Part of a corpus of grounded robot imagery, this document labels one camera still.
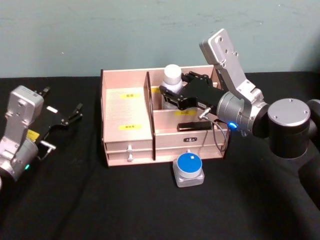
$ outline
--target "black tablecloth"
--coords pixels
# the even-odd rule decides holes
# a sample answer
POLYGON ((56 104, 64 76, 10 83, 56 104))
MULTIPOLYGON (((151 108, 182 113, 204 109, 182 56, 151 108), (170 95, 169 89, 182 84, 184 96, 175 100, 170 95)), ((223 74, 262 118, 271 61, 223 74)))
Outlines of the black tablecloth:
MULTIPOLYGON (((320 99, 320 75, 249 73, 266 102, 320 99)), ((58 148, 0 193, 0 239, 320 239, 320 211, 297 170, 268 144, 233 132, 225 159, 204 160, 204 183, 178 188, 170 163, 107 168, 101 148, 99 77, 0 79, 0 114, 18 85, 51 87, 45 103, 83 120, 48 141, 58 148)), ((0 136, 5 127, 0 120, 0 136)))

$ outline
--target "blue indicator light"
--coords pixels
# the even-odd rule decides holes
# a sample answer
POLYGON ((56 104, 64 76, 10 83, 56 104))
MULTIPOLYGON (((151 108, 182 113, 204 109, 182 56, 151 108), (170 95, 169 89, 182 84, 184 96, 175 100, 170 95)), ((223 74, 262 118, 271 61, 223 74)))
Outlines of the blue indicator light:
POLYGON ((231 129, 236 129, 237 128, 237 125, 234 123, 234 122, 229 122, 228 123, 228 126, 231 128, 231 129))

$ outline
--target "gray-green wall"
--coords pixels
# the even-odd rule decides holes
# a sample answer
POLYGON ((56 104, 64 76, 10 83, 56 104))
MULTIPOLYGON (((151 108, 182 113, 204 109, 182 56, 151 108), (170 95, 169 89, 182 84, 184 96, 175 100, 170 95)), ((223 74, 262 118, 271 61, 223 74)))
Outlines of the gray-green wall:
POLYGON ((204 65, 227 29, 246 72, 305 71, 320 54, 319 0, 2 0, 0 77, 204 65))

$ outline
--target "pink wooden box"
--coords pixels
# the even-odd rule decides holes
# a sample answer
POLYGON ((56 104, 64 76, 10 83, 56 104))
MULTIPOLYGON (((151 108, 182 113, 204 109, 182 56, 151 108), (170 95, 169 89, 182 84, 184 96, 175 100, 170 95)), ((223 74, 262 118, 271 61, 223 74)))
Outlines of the pink wooden box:
MULTIPOLYGON (((189 71, 211 76, 213 85, 220 88, 212 65, 182 67, 183 73, 189 71)), ((178 123, 198 122, 202 110, 162 110, 159 86, 163 79, 164 68, 101 71, 102 143, 108 166, 171 162, 187 150, 202 159, 223 157, 212 130, 177 131, 178 123), (197 141, 185 142, 189 137, 197 141)), ((221 127, 227 134, 226 124, 221 127)), ((216 127, 214 131, 221 148, 223 134, 216 127)))

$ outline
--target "bottle cap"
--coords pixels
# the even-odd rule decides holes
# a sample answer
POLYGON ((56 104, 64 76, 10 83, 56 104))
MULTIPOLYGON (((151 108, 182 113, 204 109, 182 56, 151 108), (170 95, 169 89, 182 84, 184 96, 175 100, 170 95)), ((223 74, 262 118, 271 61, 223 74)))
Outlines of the bottle cap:
POLYGON ((181 74, 182 71, 178 65, 167 65, 164 68, 164 82, 169 85, 176 85, 182 80, 181 74))
POLYGON ((201 158, 192 152, 181 154, 176 161, 176 165, 178 174, 186 179, 196 178, 202 169, 201 158))

